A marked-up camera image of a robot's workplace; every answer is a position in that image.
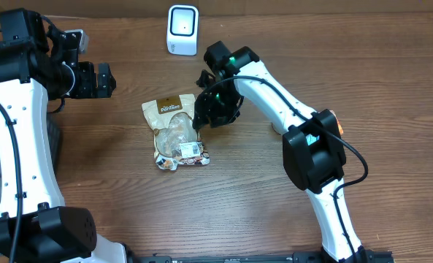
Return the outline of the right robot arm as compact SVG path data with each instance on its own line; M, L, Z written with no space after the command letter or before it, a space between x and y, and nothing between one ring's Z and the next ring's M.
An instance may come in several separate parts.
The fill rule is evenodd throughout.
M365 262L367 254L354 232L344 198L345 151L361 154L342 139L337 117L296 99L269 73L249 47L231 52L221 41L204 54L208 68L196 84L193 128L216 128L240 116L251 101L281 135L283 167L291 182L311 201L322 235L324 262Z

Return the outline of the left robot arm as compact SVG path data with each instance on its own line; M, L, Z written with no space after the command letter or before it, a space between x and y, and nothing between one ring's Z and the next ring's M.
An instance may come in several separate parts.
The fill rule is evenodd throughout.
M11 262L130 262L125 245L96 231L89 210L66 205L47 133L49 101L112 96L110 66L79 61L85 33L62 31L35 11L2 12L0 32L0 254Z

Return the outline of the brown snack pouch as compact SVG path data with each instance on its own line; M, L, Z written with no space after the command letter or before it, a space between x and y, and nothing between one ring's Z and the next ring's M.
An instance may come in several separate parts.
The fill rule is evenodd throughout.
M193 128L193 94L181 94L142 104L142 112L153 132L153 154L159 169L175 171L179 166L205 166L210 155Z

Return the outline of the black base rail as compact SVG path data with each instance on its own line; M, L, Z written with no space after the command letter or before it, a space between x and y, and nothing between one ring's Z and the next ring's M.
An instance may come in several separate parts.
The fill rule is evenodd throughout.
M172 258L170 256L136 256L139 263L327 263L334 260L326 252L294 252L291 255L259 256L200 256ZM356 262L394 263L392 252L374 252L362 249Z

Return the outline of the orange snack packet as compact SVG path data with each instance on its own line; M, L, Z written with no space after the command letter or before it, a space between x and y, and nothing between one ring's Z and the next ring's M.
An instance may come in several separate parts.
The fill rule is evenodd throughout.
M336 127L332 128L331 133L337 135L338 137L342 137L342 135L344 134L344 131L342 129L342 126L340 124L340 121L339 121L336 113L333 110L330 110L329 112L333 115L333 117L335 119L335 123L336 123Z

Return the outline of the green lid jar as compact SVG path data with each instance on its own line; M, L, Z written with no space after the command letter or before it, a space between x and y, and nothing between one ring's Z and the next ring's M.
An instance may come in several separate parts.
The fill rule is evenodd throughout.
M273 123L272 123L272 128L273 128L273 130L274 130L277 134L279 134L279 135L282 135L282 134L283 134L282 131L279 130L279 129L276 127L276 125L274 125Z

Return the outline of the white barcode scanner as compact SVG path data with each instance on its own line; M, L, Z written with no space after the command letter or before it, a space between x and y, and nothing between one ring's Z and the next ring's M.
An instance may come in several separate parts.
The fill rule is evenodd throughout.
M178 56L195 56L199 27L199 11L191 5L176 4L169 8L166 30L168 51Z

